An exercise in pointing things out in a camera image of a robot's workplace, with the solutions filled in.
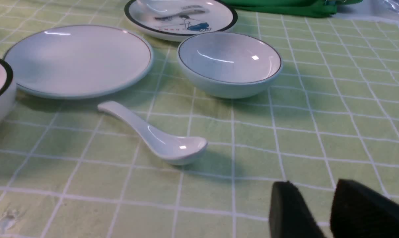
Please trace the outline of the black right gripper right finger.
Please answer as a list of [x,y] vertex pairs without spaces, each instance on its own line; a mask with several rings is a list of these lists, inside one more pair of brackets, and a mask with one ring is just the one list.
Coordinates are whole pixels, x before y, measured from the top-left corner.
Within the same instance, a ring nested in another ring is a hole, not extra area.
[[399,204],[352,179],[339,179],[331,206],[335,238],[399,238]]

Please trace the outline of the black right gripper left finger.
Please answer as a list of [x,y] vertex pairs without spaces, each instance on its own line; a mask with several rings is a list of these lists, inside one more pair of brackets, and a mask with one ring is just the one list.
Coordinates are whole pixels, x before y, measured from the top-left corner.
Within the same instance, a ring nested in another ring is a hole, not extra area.
[[269,232],[272,238],[325,237],[301,192],[290,181],[272,185]]

